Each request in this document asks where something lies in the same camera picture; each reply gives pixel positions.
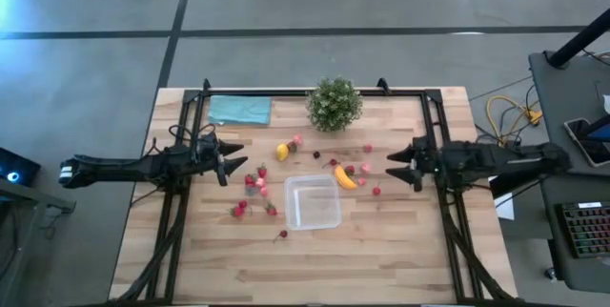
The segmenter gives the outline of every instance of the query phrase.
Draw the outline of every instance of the butcher block tabletop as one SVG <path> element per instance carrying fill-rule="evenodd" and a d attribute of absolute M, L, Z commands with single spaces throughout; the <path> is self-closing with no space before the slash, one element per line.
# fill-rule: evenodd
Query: butcher block tabletop
<path fill-rule="evenodd" d="M 474 141 L 477 133 L 465 89 L 439 89 L 452 140 Z M 159 148 L 173 144 L 168 128 L 178 122 L 184 91 L 159 91 L 147 149 L 153 137 Z M 202 125 L 207 123 L 207 107 L 206 102 Z M 414 136 L 425 135 L 419 98 L 363 97 L 362 111 L 362 117 L 345 132 L 320 133 L 307 117 L 305 98 L 272 97 L 268 126 L 217 126 L 220 139 L 245 145 L 228 157 L 247 155 L 249 159 L 229 178 L 227 187 L 218 185 L 214 173 L 193 177 L 174 303 L 456 301 L 433 181 L 424 178 L 423 191 L 415 193 L 409 185 L 385 173 L 387 168 L 401 166 L 387 160 L 388 154 L 403 150 Z M 436 133 L 440 144 L 439 128 Z M 295 134 L 301 134 L 304 143 L 297 153 L 277 161 L 275 148 Z M 373 145 L 371 153 L 363 151 L 367 143 Z M 321 154 L 319 159 L 313 157 L 316 151 Z M 369 163 L 372 171 L 365 176 L 366 185 L 349 191 L 339 187 L 342 222 L 338 227 L 291 231 L 284 214 L 284 181 L 292 176 L 332 174 L 330 166 L 323 167 L 332 158 L 343 166 L 354 165 L 357 171 L 363 163 Z M 263 162 L 268 170 L 268 198 L 277 208 L 276 216 L 267 215 L 263 197 L 245 195 L 245 174 L 255 173 Z M 377 185 L 379 196 L 372 195 Z M 133 199 L 153 188 L 138 183 Z M 232 217 L 228 210 L 240 200 L 248 201 L 252 214 L 247 211 L 242 217 Z M 150 259 L 162 201 L 163 193 L 155 193 L 131 208 L 110 297 L 124 293 Z M 464 201 L 475 252 L 500 286 L 515 296 L 491 194 L 474 189 L 464 195 Z M 282 230 L 287 230 L 288 236 L 273 242 Z M 165 284 L 168 258 L 160 272 L 159 287 Z M 468 287 L 463 258 L 460 267 Z M 472 296 L 469 289 L 466 293 Z"/>

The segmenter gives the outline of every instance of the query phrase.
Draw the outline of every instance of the gray concrete floor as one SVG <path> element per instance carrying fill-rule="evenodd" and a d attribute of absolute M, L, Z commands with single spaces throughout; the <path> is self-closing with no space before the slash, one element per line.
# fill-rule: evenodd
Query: gray concrete floor
<path fill-rule="evenodd" d="M 316 27 L 585 25 L 608 0 L 189 0 L 184 30 Z M 0 0 L 3 31 L 168 31 L 178 0 Z M 470 96 L 529 75 L 527 54 L 556 49 L 574 34 L 409 35 L 181 39 L 170 87 L 313 85 L 342 74 L 358 85 L 466 86 Z M 73 154 L 137 156 L 167 39 L 0 40 L 0 146 L 43 165 L 40 189 L 78 201 L 55 239 L 36 239 L 21 306 L 106 299 L 131 184 L 68 191 L 58 164 Z M 602 37 L 591 51 L 610 50 Z M 531 80 L 497 93 L 522 101 Z M 488 128 L 484 104 L 473 115 Z M 494 108 L 499 116 L 502 107 Z M 509 115 L 512 122 L 514 115 Z M 543 125 L 522 134 L 546 139 Z M 568 290 L 541 275 L 544 242 L 507 239 L 519 295 L 536 302 L 604 305 L 607 296 Z"/>

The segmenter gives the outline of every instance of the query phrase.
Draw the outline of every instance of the blue cloth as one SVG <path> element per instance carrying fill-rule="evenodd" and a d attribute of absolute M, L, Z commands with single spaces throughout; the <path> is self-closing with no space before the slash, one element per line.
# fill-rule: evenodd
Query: blue cloth
<path fill-rule="evenodd" d="M 214 124 L 268 125 L 270 118 L 271 97 L 214 95 L 210 101 L 208 121 Z"/>

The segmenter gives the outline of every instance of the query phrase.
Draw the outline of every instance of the green plant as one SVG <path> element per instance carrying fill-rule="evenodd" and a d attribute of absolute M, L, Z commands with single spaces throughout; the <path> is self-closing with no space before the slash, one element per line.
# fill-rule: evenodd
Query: green plant
<path fill-rule="evenodd" d="M 345 130 L 362 115 L 362 98 L 352 82 L 341 77 L 322 78 L 307 98 L 309 119 L 323 132 Z"/>

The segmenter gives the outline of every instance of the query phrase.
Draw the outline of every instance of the rgb keyboard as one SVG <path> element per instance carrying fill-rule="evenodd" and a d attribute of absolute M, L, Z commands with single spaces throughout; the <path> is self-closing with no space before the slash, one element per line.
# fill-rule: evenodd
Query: rgb keyboard
<path fill-rule="evenodd" d="M 610 201 L 559 205 L 576 258 L 610 256 Z"/>

